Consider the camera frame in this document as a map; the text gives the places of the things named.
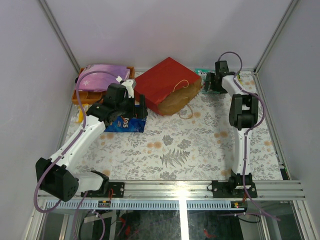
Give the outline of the teal snack packet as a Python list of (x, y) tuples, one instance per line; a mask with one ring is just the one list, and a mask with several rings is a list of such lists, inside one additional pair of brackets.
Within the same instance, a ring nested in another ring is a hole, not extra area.
[(202, 94), (216, 94), (213, 90), (209, 90), (207, 92), (204, 91), (204, 83), (205, 83), (205, 78), (206, 74), (209, 72), (215, 73), (215, 70), (213, 69), (205, 69), (205, 68), (196, 68), (194, 71), (198, 76), (201, 77), (201, 89), (200, 93)]

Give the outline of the blue Doritos chip bag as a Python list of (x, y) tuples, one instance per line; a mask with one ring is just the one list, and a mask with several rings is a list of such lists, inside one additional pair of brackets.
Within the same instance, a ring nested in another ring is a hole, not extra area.
[(147, 108), (135, 105), (135, 114), (133, 117), (118, 116), (104, 132), (107, 133), (143, 133), (147, 121)]

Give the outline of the green yellow candy packet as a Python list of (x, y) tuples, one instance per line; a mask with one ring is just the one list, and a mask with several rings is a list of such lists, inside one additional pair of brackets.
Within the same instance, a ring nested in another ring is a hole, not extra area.
[(239, 83), (240, 83), (242, 86), (244, 86), (244, 81), (243, 81), (243, 79), (242, 79), (242, 77), (241, 77), (241, 74), (238, 73), (238, 74), (236, 75), (236, 77), (237, 77), (237, 80), (239, 81)]

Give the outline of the yellow snack packet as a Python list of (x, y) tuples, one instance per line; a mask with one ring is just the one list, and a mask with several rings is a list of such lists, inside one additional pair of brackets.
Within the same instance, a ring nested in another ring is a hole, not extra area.
[[(86, 113), (88, 108), (90, 107), (90, 105), (89, 104), (83, 104), (82, 107), (84, 109), (84, 112)], [(82, 110), (81, 110), (80, 106), (77, 107), (77, 110), (78, 110), (78, 114), (77, 114), (77, 119), (76, 119), (75, 123), (81, 124), (82, 121), (84, 120), (84, 114), (82, 113)]]

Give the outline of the red paper bag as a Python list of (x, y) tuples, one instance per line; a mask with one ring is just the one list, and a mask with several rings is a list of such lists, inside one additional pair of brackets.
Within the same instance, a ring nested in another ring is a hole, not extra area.
[(199, 92), (202, 79), (178, 61), (167, 57), (135, 78), (135, 100), (144, 95), (146, 107), (161, 116), (182, 110)]

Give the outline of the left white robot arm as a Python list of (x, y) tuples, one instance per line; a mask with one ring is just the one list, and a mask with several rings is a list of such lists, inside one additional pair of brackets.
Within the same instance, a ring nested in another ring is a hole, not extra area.
[(148, 115), (145, 101), (135, 105), (133, 79), (112, 83), (100, 102), (86, 111), (82, 124), (71, 138), (50, 158), (40, 158), (35, 164), (37, 187), (63, 202), (71, 200), (76, 193), (89, 197), (107, 197), (109, 178), (92, 170), (76, 173), (76, 165), (89, 146), (117, 118), (124, 120), (144, 119)]

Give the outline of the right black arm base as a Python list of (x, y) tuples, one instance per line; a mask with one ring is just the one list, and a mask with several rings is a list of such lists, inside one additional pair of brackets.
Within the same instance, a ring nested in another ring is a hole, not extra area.
[(247, 180), (245, 181), (245, 187), (242, 183), (234, 187), (229, 182), (212, 180), (206, 189), (212, 192), (214, 198), (218, 199), (243, 198), (246, 194), (245, 189), (252, 198), (258, 197), (255, 183)]

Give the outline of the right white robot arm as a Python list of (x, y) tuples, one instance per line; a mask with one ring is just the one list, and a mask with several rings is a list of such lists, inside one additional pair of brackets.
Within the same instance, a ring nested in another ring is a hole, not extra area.
[(234, 163), (227, 189), (237, 198), (253, 186), (249, 155), (252, 128), (258, 123), (259, 100), (255, 94), (244, 90), (237, 74), (229, 71), (225, 60), (216, 61), (215, 72), (206, 74), (204, 90), (231, 97), (228, 121), (234, 130)]

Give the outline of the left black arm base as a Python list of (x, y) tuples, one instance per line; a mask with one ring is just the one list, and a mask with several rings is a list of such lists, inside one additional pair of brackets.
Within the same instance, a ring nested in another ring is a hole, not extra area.
[(103, 183), (99, 190), (94, 191), (93, 198), (123, 198), (125, 193), (124, 182)]

